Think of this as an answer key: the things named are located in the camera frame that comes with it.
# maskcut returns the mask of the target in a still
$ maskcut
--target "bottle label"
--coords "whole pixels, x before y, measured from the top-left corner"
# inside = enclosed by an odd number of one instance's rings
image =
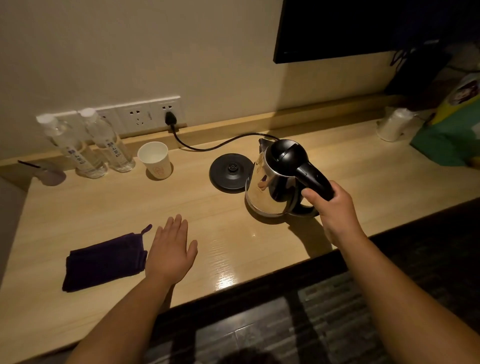
[[[105,140],[106,149],[113,156],[113,160],[117,161],[119,164],[127,164],[128,160],[125,158],[124,154],[120,151],[120,148],[113,140]]]
[[[82,156],[80,151],[77,150],[75,147],[66,146],[65,150],[67,151],[68,155],[74,160],[79,170],[81,170],[82,172],[90,172],[95,170],[95,167],[88,160],[86,160],[85,157]]]

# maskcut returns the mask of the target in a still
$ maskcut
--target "folded towel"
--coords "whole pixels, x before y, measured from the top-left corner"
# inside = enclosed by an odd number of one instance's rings
[[[142,272],[147,258],[142,236],[151,228],[152,225],[148,225],[140,234],[131,232],[72,250],[67,257],[62,290],[74,292]]]

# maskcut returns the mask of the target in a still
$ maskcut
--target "wooden table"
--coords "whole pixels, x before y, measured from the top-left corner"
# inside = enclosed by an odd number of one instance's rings
[[[318,131],[315,124],[278,130],[309,153],[312,163],[353,196],[368,235],[480,196],[480,171],[441,167],[402,140],[375,135],[375,121]],[[258,137],[196,153],[173,150],[171,177],[153,181],[137,161],[131,172],[98,180],[67,172],[57,187],[33,181],[0,290],[0,361],[14,363],[83,338],[143,277],[64,293],[65,258],[72,249],[164,224],[181,213],[198,256],[174,292],[172,305],[271,273],[332,249],[319,219],[264,223],[247,210],[244,194],[225,194],[209,181],[213,160],[241,153],[256,160]],[[150,248],[155,229],[144,236]]]

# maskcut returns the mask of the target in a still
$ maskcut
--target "dark stick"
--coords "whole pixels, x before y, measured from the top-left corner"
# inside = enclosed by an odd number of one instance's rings
[[[36,164],[32,164],[32,163],[28,163],[28,162],[23,162],[21,160],[17,160],[18,163],[22,163],[22,164],[25,164],[26,166],[30,166],[30,167],[33,167],[33,168],[41,168],[40,166],[37,166]]]

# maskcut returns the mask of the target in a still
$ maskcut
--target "white paper cup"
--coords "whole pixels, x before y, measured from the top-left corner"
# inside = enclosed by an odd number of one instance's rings
[[[137,156],[155,178],[164,180],[172,174],[168,147],[162,142],[149,142],[142,145]]]

